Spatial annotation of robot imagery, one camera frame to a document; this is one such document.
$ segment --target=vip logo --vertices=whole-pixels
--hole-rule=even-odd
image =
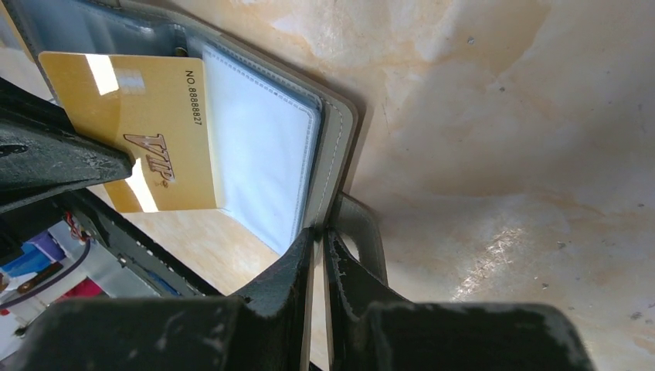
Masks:
[[[158,172],[164,180],[168,180],[169,182],[175,180],[173,165],[171,164],[171,158],[168,155],[164,135],[157,134],[156,137],[148,137],[146,135],[124,134],[123,138],[155,155],[145,156],[148,160],[148,168],[151,172]]]

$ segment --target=gold card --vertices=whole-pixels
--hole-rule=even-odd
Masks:
[[[133,175],[105,184],[117,211],[222,206],[202,60],[43,52],[39,61],[75,130],[132,156]]]

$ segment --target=beige marble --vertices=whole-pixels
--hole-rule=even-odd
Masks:
[[[655,2],[176,4],[358,105],[346,190],[378,215],[392,288],[549,303],[599,370],[653,369]],[[225,293],[276,258],[218,211],[128,218]]]

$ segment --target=card holder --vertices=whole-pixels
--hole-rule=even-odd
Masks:
[[[2,1],[33,56],[45,50],[173,56],[183,48],[203,58],[207,80],[214,80],[209,99],[222,97],[210,104],[210,114],[225,173],[224,211],[280,254],[301,227],[323,226],[356,122],[347,100],[168,9],[128,0],[121,8],[84,0]],[[230,77],[232,86],[218,76]],[[235,107],[247,110],[239,116]]]
[[[283,253],[300,230],[321,112],[216,48],[201,47],[224,211]]]

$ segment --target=blue object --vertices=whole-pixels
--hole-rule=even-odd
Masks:
[[[2,266],[2,270],[9,275],[9,277],[18,277],[23,274],[40,272],[50,265],[50,259],[41,252],[34,244],[24,243],[21,246],[24,253],[18,259],[9,264]]]

